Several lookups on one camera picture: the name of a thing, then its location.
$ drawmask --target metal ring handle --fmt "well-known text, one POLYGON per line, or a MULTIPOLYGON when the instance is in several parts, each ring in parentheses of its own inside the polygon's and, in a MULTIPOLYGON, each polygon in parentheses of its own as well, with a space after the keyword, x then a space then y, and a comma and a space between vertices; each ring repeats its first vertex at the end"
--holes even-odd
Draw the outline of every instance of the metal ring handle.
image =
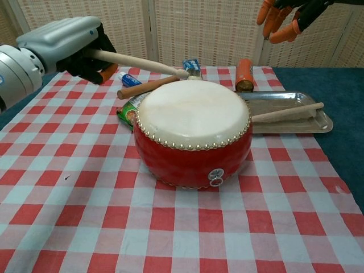
POLYGON ((222 183, 224 182, 224 180, 221 177, 215 177, 214 179, 210 180, 210 186, 211 187, 219 187, 222 183))

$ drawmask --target orange can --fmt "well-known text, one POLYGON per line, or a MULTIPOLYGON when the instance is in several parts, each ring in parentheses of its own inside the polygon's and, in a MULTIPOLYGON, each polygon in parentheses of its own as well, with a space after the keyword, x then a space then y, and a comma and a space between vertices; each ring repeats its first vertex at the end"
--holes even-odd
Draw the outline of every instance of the orange can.
POLYGON ((252 92, 253 90, 253 62, 249 59, 241 59, 237 65, 235 75, 235 91, 252 92))

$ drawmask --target woven screen panel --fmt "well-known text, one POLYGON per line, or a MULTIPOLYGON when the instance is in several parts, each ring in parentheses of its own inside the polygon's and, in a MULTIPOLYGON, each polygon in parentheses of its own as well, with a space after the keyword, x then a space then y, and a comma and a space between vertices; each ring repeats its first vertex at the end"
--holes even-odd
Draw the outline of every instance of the woven screen panel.
POLYGON ((336 67, 364 67, 364 7, 356 8, 361 11, 352 28, 346 29, 350 34, 335 63, 336 67))
POLYGON ((16 45, 16 32, 11 26, 11 21, 5 14, 4 9, 0 9, 0 44, 9 44, 11 46, 16 45))
POLYGON ((236 65, 252 59, 261 0, 154 0, 159 61, 181 66, 236 65))
POLYGON ((100 18, 118 53, 147 56, 142 0, 18 0, 31 30, 53 20, 93 15, 100 18))
MULTIPOLYGON (((288 25, 294 12, 283 22, 288 25)), ((350 6, 329 6, 292 43, 271 44, 267 63, 272 67, 327 67, 350 15, 350 6)))

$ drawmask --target green package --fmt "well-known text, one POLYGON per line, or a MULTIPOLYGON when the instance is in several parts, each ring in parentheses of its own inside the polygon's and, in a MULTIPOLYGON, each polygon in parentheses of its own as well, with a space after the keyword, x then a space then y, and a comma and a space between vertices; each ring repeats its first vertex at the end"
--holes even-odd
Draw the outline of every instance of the green package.
POLYGON ((130 130, 133 130, 134 121, 137 117, 137 108, 140 102, 149 93, 150 92, 143 93, 131 98, 127 103, 124 104, 123 107, 119 107, 116 110, 116 114, 118 115, 119 119, 121 119, 130 128, 130 130))

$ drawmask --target robotic hand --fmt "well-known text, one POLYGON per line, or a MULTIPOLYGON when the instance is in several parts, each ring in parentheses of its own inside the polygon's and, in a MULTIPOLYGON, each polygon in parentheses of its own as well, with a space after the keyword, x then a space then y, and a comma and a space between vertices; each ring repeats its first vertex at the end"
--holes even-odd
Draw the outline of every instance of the robotic hand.
POLYGON ((273 44, 284 41, 292 42, 313 23, 328 6, 334 3, 350 5, 364 5, 364 0, 264 0, 260 8, 257 24, 265 21, 263 36, 269 38, 273 44), (278 30, 285 18, 296 7, 292 22, 285 28, 278 30))
POLYGON ((101 85, 118 65, 85 57, 87 49, 116 52, 94 16, 54 21, 0 45, 0 113, 38 90, 42 77, 68 71, 101 85))

